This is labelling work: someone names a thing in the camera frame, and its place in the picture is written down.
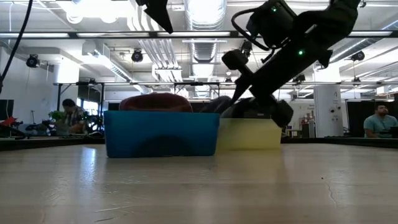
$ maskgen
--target table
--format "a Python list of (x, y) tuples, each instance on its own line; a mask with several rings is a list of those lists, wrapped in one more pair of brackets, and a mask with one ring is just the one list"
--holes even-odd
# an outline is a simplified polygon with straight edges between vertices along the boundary
[(0, 152), (0, 223), (397, 223), (398, 151), (288, 144), (108, 159), (103, 145)]

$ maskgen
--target yellow container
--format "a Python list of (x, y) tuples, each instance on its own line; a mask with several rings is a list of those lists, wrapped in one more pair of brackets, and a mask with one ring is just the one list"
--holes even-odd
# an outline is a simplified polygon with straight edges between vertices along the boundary
[(282, 131), (271, 119), (222, 118), (216, 152), (280, 150)]

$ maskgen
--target blue plastic container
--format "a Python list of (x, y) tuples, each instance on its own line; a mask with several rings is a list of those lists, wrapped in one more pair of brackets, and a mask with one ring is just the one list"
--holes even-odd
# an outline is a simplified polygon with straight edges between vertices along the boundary
[(218, 114), (105, 111), (106, 152), (110, 158), (212, 156)]

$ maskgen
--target red object in background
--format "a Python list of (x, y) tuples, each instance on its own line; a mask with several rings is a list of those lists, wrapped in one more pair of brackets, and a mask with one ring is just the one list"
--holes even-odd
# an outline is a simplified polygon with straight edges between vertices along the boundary
[(14, 117), (10, 117), (7, 120), (0, 122), (1, 125), (5, 125), (5, 126), (10, 126), (12, 123), (16, 122), (17, 119), (15, 119)]
[(119, 105), (124, 111), (173, 111), (193, 112), (187, 99), (171, 93), (154, 93), (133, 96), (123, 100)]

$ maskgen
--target man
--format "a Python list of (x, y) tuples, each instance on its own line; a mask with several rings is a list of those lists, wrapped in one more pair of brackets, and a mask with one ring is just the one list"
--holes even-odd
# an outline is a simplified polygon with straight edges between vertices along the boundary
[(377, 106), (375, 114), (366, 118), (363, 123), (366, 138), (391, 138), (390, 134), (383, 134), (381, 131), (388, 131), (394, 126), (398, 126), (398, 121), (388, 115), (388, 109), (384, 105)]
[(83, 133), (85, 121), (82, 120), (82, 117), (84, 117), (86, 111), (77, 106), (71, 99), (64, 100), (62, 106), (67, 114), (64, 124), (69, 127), (69, 133)]

